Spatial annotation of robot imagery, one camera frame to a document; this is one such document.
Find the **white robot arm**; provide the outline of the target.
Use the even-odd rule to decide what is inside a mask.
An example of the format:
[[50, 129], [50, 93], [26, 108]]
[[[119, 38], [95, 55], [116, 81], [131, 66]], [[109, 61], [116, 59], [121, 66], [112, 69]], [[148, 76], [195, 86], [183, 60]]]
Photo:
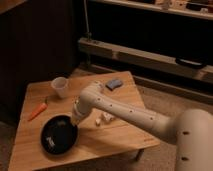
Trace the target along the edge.
[[91, 82], [74, 102], [71, 123], [78, 125], [96, 108], [177, 146], [175, 171], [213, 171], [213, 115], [189, 109], [177, 117], [113, 100], [103, 84]]

